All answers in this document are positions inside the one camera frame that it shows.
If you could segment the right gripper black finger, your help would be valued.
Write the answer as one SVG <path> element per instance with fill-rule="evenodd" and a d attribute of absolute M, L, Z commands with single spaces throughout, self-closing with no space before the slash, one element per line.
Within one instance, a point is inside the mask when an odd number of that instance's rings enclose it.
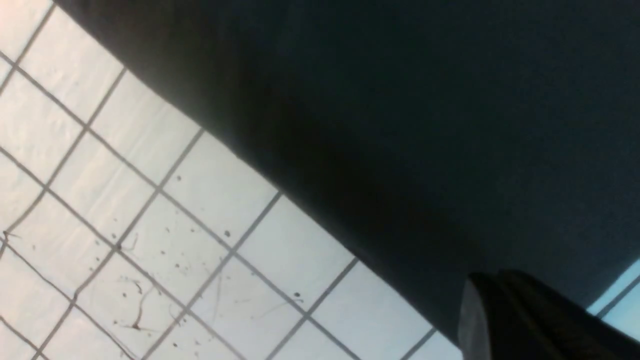
<path fill-rule="evenodd" d="M 639 342 L 519 270 L 469 275 L 458 347 L 464 360 L 637 360 Z"/>

